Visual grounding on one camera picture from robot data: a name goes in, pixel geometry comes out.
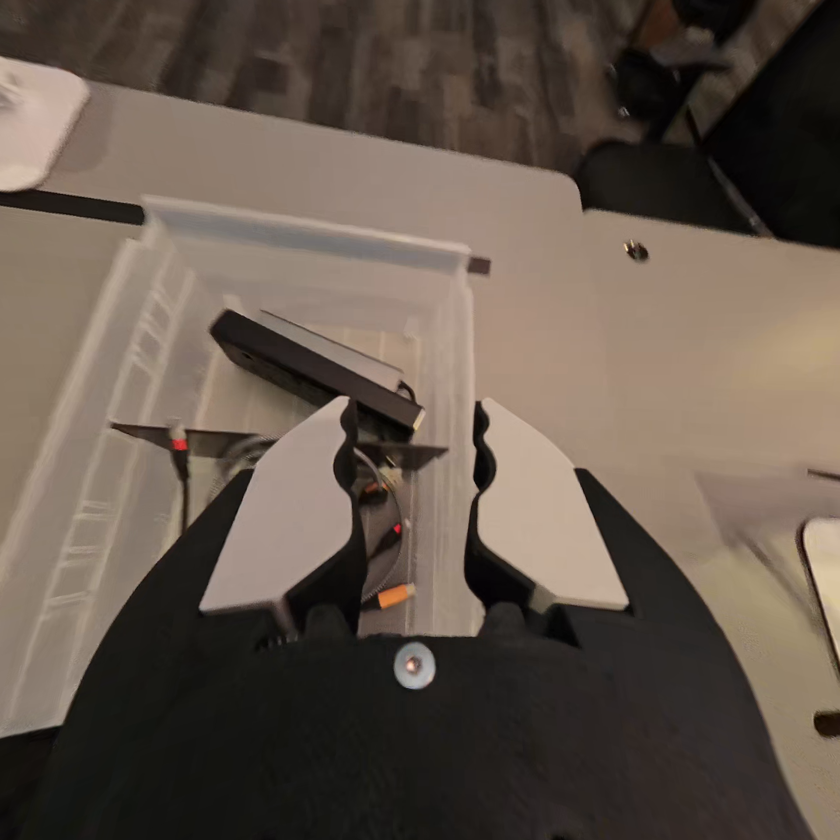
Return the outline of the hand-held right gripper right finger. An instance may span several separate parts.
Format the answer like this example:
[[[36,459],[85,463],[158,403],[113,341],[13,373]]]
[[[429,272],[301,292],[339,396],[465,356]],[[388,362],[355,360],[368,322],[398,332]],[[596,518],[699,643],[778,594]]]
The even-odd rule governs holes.
[[[568,610],[630,616],[631,601],[574,463],[558,445],[490,399],[475,405],[474,484],[464,575],[498,626],[572,635]]]

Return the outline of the white rounded pad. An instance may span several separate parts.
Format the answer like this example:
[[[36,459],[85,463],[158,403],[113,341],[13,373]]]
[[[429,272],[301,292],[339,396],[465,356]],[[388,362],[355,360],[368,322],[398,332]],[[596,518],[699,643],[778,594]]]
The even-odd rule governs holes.
[[[88,83],[62,69],[1,58],[1,191],[43,183],[90,98]]]

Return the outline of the black cable red plug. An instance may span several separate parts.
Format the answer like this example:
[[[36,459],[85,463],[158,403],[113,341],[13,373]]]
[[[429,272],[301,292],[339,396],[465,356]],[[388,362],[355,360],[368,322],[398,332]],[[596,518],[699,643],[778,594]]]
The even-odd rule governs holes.
[[[190,446],[186,429],[180,419],[174,419],[167,428],[170,455],[181,488],[182,506],[180,534],[189,528],[191,504]]]

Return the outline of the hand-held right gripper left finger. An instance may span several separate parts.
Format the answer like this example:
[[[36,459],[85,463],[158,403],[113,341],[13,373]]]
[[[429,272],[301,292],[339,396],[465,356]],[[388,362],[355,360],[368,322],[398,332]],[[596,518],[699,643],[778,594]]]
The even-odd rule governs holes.
[[[325,608],[356,637],[368,572],[358,434],[356,401],[339,396],[269,447],[248,472],[201,614],[263,611],[300,636],[311,611]]]

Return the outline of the clear plastic bin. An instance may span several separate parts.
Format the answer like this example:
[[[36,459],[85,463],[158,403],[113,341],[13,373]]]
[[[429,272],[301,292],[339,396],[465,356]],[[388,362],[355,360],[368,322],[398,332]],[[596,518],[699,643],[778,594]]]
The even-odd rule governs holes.
[[[172,544],[165,452],[111,422],[279,435],[312,409],[240,370],[209,329],[273,312],[403,370],[425,415],[414,443],[447,453],[404,479],[404,618],[366,633],[471,635],[463,579],[473,495],[474,299],[456,240],[168,197],[104,280],[2,546],[2,737],[59,726],[115,616]]]

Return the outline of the black office chair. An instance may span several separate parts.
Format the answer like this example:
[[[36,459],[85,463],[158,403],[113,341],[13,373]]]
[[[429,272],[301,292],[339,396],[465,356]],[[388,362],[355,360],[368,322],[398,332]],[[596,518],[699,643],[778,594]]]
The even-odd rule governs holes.
[[[584,210],[839,246],[838,30],[789,42],[700,147],[598,144],[574,180]]]

